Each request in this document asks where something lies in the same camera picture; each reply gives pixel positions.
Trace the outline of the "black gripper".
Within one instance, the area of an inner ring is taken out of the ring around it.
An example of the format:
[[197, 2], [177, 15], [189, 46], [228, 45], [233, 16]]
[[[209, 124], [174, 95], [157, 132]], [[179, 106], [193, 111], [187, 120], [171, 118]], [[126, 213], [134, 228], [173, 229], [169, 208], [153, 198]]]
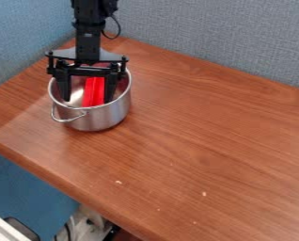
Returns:
[[71, 76], [106, 77], [105, 103], [114, 100], [118, 87], [118, 73], [127, 71], [129, 56], [94, 48], [91, 52], [73, 47], [51, 50], [46, 53], [49, 58], [47, 74], [57, 79], [61, 97], [66, 102], [71, 101], [73, 79]]

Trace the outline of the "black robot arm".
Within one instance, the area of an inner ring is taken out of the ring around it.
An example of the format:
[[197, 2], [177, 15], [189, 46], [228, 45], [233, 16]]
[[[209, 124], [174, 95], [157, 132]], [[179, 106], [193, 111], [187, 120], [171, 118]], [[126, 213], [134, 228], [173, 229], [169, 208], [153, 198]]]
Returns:
[[126, 75], [129, 57], [106, 51], [101, 46], [101, 36], [114, 40], [105, 33], [107, 19], [113, 18], [121, 29], [115, 16], [118, 0], [71, 0], [75, 12], [75, 47], [73, 49], [51, 50], [47, 73], [57, 81], [63, 101], [71, 101], [73, 77], [85, 76], [94, 88], [87, 96], [97, 97], [97, 104], [107, 104], [114, 100], [118, 81]]

